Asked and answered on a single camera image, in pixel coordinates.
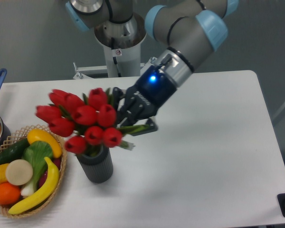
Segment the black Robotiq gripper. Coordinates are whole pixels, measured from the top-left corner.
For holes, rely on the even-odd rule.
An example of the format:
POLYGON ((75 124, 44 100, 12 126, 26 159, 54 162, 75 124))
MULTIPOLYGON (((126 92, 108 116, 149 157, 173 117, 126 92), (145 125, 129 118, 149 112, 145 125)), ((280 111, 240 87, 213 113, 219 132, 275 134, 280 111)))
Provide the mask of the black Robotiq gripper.
POLYGON ((149 67, 135 82, 126 89, 114 87, 112 91, 113 108, 117 113, 117 122, 121 125, 133 125, 147 119, 145 124, 135 125, 131 136, 158 131, 155 116, 158 109, 176 92, 177 87, 155 66, 149 67))

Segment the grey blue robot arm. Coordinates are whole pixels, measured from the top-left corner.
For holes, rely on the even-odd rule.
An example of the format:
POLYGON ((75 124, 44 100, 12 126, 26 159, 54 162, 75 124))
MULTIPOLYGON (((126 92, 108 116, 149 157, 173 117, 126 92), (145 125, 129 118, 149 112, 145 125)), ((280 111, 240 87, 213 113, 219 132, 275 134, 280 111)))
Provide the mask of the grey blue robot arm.
POLYGON ((158 129, 158 109, 224 42, 223 19, 237 0, 186 0, 173 7, 157 5, 145 18, 134 13, 130 0, 69 0, 66 10, 82 31, 93 29, 103 46, 109 77, 137 76, 112 103, 123 134, 158 129))

